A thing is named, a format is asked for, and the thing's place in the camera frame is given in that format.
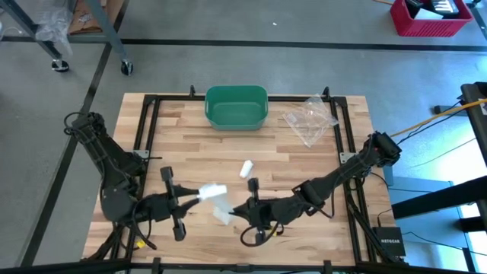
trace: clear plastic bag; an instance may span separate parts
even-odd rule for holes
[[[68,29],[73,14],[64,5],[55,5],[54,2],[42,1],[42,5],[43,7],[37,15],[39,28],[36,32],[36,39],[60,42],[68,54],[72,55],[73,51],[68,41]]]
[[[282,116],[308,148],[325,133],[329,126],[338,124],[338,120],[329,113],[318,94],[306,100],[303,106]]]

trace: metal table leg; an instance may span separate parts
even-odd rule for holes
[[[97,19],[103,34],[107,37],[113,50],[119,55],[122,61],[122,73],[124,75],[131,75],[133,70],[132,62],[127,58],[127,53],[122,44],[122,41],[118,37],[113,25],[110,20],[108,20],[107,13],[101,7],[99,0],[85,0],[86,5],[90,8],[91,14]]]
[[[2,7],[14,20],[19,24],[29,36],[36,40],[36,32],[39,27],[32,19],[17,5],[15,0],[0,0],[0,7]],[[52,69],[56,72],[67,72],[69,65],[62,61],[62,54],[54,47],[51,41],[36,42],[53,58]]]

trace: yellow cable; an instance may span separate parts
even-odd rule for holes
[[[453,108],[453,109],[451,109],[451,110],[447,110],[447,111],[445,111],[445,112],[443,112],[443,113],[440,113],[440,114],[437,114],[437,115],[433,116],[433,117],[432,117],[432,118],[430,118],[430,119],[424,120],[424,121],[420,122],[420,123],[419,123],[419,124],[417,124],[417,125],[410,126],[409,128],[404,129],[404,130],[401,130],[401,131],[400,131],[400,132],[398,132],[398,133],[394,133],[394,134],[392,134],[392,135],[391,135],[391,137],[401,135],[401,134],[403,134],[404,132],[411,131],[411,130],[413,130],[413,129],[417,128],[417,127],[420,127],[420,126],[422,126],[422,125],[425,125],[425,124],[427,124],[427,123],[430,123],[432,120],[437,119],[438,117],[445,116],[445,115],[448,115],[448,114],[450,114],[450,113],[456,113],[457,111],[460,111],[460,110],[465,110],[466,108],[473,107],[473,106],[476,106],[476,105],[479,105],[479,104],[482,104],[482,103],[487,103],[487,99],[478,100],[478,101],[473,102],[473,103],[464,104],[464,105],[463,105],[463,106],[461,106],[461,107],[455,107],[455,108]]]

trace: cardboard box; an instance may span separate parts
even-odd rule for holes
[[[107,13],[108,19],[112,24],[115,22],[123,2],[124,0],[100,0],[102,8]],[[93,15],[91,15],[91,11],[86,3],[84,3],[84,0],[78,0],[73,14],[73,20],[69,26],[69,34],[99,33],[101,31],[100,25]]]

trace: black metal frame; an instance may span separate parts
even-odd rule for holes
[[[191,86],[189,95],[156,95],[150,94],[145,95],[141,115],[138,122],[137,133],[135,135],[134,149],[138,150],[142,144],[142,136],[145,128],[146,116],[148,115],[148,109],[151,104],[153,104],[153,110],[151,114],[151,123],[149,125],[149,132],[147,136],[147,142],[145,149],[150,151],[154,141],[155,128],[158,120],[158,112],[160,109],[161,102],[165,100],[200,100],[203,101],[205,96],[195,95],[194,87]],[[284,101],[284,102],[304,102],[306,97],[296,97],[296,96],[270,96],[269,101]],[[325,88],[322,93],[322,100],[325,103],[329,103],[331,113],[338,119],[337,105],[342,108],[345,132],[347,137],[347,142],[350,152],[355,152],[355,143],[353,140],[352,124],[349,118],[349,109],[346,97],[331,97],[329,95],[329,89]],[[335,140],[337,147],[337,156],[340,152],[344,152],[342,135],[340,132],[340,125],[334,126]],[[149,165],[150,158],[146,162],[147,167]],[[146,174],[143,174],[140,179],[140,190],[138,193],[138,198],[141,198],[145,188]],[[345,190],[345,198],[350,199],[352,197],[350,194],[351,190],[349,185],[343,184]],[[361,188],[361,184],[357,185],[357,197],[360,210],[364,218],[368,222],[367,205],[364,198],[364,192]],[[166,269],[187,269],[187,270],[229,270],[234,272],[253,272],[253,271],[316,271],[326,274],[332,274],[332,272],[362,272],[362,273],[465,273],[450,271],[444,269],[432,269],[417,266],[407,266],[406,264],[390,264],[390,263],[377,263],[376,253],[371,243],[367,241],[367,250],[369,256],[369,262],[364,261],[361,258],[361,249],[358,242],[358,231],[353,215],[347,211],[349,214],[349,228],[350,237],[352,239],[352,251],[355,259],[355,266],[332,266],[329,260],[324,260],[323,265],[316,266],[300,266],[300,265],[251,265],[251,264],[195,264],[195,263],[162,263],[161,258],[154,258],[152,263],[131,263],[132,255],[134,251],[135,233],[131,229],[129,232],[129,240],[127,243],[127,251],[122,259],[118,259],[119,245],[116,245],[112,253],[110,254],[109,260],[101,261],[86,261],[76,263],[61,263],[45,266],[23,266],[19,268],[12,269],[0,269],[1,274],[6,273],[105,273],[114,272],[120,270],[131,270],[131,269],[151,269],[152,273],[162,273]]]

